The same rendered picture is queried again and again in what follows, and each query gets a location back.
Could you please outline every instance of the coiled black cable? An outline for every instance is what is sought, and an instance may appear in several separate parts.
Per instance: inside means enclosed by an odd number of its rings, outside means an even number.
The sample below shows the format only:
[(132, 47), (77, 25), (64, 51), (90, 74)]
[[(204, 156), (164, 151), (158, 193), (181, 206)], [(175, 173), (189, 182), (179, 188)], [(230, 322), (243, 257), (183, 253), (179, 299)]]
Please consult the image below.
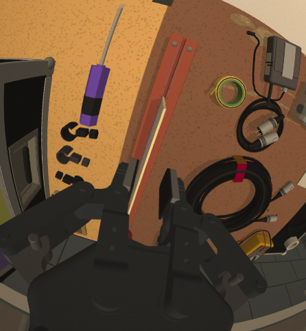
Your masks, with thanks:
[[(273, 111), (275, 112), (278, 116), (283, 115), (282, 111), (281, 111), (281, 107), (276, 103), (276, 101), (279, 101), (283, 96), (284, 93), (282, 93), (281, 97), (279, 99), (271, 99), (271, 92), (272, 92), (272, 84), (270, 84), (269, 86), (269, 94), (268, 97), (264, 97), (263, 95), (261, 95), (255, 88), (255, 80), (254, 80), (254, 74), (255, 74), (255, 54), (257, 53), (257, 48), (260, 46), (260, 40), (255, 36), (254, 32), (250, 32), (248, 33), (251, 36), (254, 36), (257, 39), (257, 46), (255, 47), (254, 50), (254, 55), (253, 55), (253, 66), (252, 66), (252, 83), (253, 83), (253, 88), (254, 91), (257, 95), (259, 95), (261, 97), (261, 99), (255, 100), (254, 102), (252, 102), (249, 106), (246, 107), (245, 111), (242, 113), (242, 115), (240, 116), (240, 119), (238, 121), (238, 125), (237, 125), (237, 140), (239, 145), (246, 150), (247, 152), (261, 152), (262, 150), (267, 149), (270, 145), (264, 146), (264, 147), (260, 147), (260, 148), (252, 148), (249, 145), (251, 144), (250, 141), (248, 141), (243, 134), (243, 125), (244, 122), (246, 120), (246, 118), (254, 113), (255, 111), (259, 111), (261, 109), (267, 109), (269, 111)], [(280, 137), (282, 132), (284, 129), (284, 122), (283, 120), (281, 120), (281, 122), (279, 123), (279, 127), (277, 129), (277, 135)]]
[(279, 192), (274, 198), (271, 198), (272, 183), (269, 172), (256, 159), (252, 157), (243, 158), (247, 161), (246, 170), (237, 171), (237, 162), (233, 157), (229, 157), (201, 171), (185, 190), (187, 202), (192, 206), (193, 211), (202, 215), (202, 204), (209, 192), (215, 187), (233, 180), (235, 174), (244, 172), (244, 178), (254, 184), (254, 198), (238, 212), (216, 216), (229, 232), (239, 231), (253, 222), (265, 222), (266, 219), (259, 219), (260, 216), (267, 210), (272, 201), (282, 196)]

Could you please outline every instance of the tape roll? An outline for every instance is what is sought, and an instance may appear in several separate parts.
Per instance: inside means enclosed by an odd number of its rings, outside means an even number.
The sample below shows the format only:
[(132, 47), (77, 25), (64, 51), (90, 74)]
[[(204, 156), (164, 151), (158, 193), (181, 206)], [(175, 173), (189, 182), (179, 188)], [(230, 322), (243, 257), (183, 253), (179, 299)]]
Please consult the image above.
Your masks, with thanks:
[[(221, 90), (224, 84), (227, 82), (232, 82), (236, 85), (238, 89), (238, 95), (237, 97), (230, 102), (225, 102), (222, 99), (221, 96)], [(233, 76), (223, 76), (221, 78), (218, 78), (213, 85), (213, 88), (209, 91), (210, 95), (214, 95), (216, 101), (224, 108), (234, 109), (239, 107), (246, 99), (246, 87), (245, 84), (237, 77)]]

